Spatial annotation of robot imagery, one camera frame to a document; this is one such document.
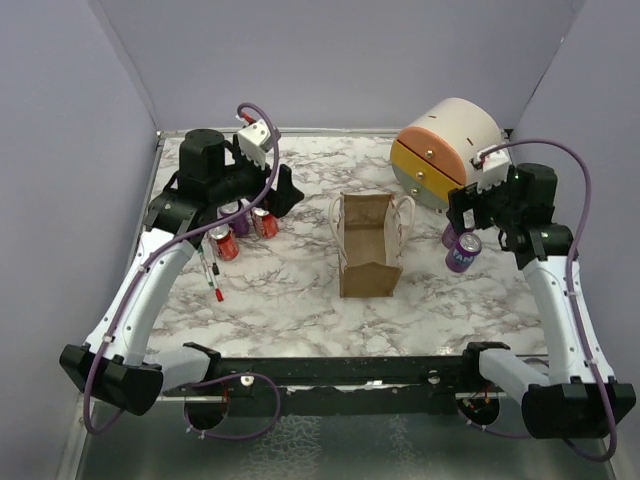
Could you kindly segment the purple fanta can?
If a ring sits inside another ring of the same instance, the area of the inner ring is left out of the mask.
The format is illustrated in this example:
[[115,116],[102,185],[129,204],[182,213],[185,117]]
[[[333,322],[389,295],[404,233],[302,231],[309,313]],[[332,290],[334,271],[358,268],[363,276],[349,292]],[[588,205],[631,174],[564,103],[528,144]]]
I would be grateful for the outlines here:
[[480,255],[481,251],[481,239],[475,233],[463,233],[449,249],[445,257],[445,264],[455,273],[464,273]]
[[448,223],[441,235],[441,243],[447,249],[450,249],[458,238],[458,234],[455,232],[451,223]]

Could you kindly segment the purple Fanta can front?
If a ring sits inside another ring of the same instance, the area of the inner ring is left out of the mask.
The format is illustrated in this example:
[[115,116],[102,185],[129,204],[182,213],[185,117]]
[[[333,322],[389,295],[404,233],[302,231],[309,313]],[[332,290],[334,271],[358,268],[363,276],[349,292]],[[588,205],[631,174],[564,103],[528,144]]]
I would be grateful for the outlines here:
[[455,273],[464,273],[480,255],[481,251],[481,239],[475,233],[463,233],[449,249],[445,257],[445,264]]

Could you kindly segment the brown canvas tote bag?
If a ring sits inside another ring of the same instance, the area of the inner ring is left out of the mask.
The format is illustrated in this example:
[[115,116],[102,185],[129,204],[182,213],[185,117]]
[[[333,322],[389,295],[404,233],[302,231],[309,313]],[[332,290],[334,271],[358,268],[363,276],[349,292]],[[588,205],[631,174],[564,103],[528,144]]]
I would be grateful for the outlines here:
[[330,201],[328,222],[338,248],[342,298],[385,298],[394,294],[415,212],[411,197],[390,193],[341,193]]

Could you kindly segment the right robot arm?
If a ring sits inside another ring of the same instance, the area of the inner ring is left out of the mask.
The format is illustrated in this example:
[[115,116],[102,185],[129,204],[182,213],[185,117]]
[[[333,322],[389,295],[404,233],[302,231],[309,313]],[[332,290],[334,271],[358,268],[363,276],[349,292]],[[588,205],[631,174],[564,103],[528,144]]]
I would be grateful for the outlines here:
[[461,383],[481,391],[493,384],[516,400],[536,439],[603,438],[635,405],[604,357],[581,294],[571,230],[553,221],[557,176],[548,166],[475,161],[474,181],[449,193],[447,216],[457,233],[471,211],[478,229],[496,227],[533,292],[547,346],[546,374],[500,342],[472,342],[459,367]]

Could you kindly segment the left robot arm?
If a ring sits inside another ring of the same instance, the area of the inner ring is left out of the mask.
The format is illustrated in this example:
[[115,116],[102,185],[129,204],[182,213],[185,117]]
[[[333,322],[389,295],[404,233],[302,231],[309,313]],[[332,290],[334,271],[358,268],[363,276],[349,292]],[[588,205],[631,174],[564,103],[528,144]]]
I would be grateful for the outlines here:
[[158,396],[189,384],[206,395],[220,385],[218,354],[188,343],[147,355],[153,325],[183,267],[205,234],[224,225],[220,207],[246,201],[242,211],[264,207],[285,216],[304,195],[291,169],[274,161],[280,133],[258,121],[230,139],[212,129],[186,133],[179,166],[149,204],[132,264],[107,312],[80,346],[67,345],[60,365],[83,393],[134,415]]

